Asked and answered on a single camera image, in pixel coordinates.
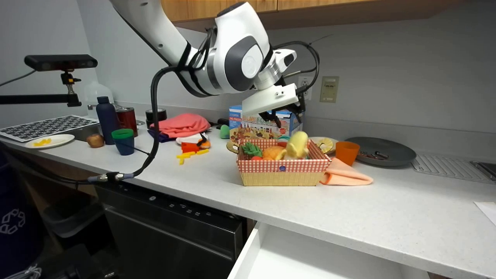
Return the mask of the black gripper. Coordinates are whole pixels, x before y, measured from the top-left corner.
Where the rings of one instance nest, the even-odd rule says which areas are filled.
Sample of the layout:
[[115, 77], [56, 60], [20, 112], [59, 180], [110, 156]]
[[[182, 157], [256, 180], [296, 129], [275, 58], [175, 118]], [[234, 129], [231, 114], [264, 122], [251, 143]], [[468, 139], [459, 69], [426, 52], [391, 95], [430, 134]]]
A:
[[282, 126], [281, 120], [284, 115], [293, 118], [298, 125], [302, 123], [302, 111], [298, 106], [285, 106], [282, 109], [262, 112], [261, 118], [265, 123], [275, 123], [278, 128], [281, 128]]

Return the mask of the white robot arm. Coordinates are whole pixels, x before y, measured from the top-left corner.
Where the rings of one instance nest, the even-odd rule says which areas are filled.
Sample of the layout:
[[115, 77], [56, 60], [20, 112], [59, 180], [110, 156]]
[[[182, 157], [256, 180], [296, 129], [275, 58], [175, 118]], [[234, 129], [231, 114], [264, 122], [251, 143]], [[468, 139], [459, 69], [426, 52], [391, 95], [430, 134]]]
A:
[[279, 86], [298, 55], [273, 49], [257, 13], [236, 4], [214, 19], [200, 47], [192, 47], [166, 16], [160, 0], [110, 0], [121, 19], [175, 72], [194, 97], [248, 94], [242, 115], [268, 122], [276, 111], [301, 108], [295, 84]]

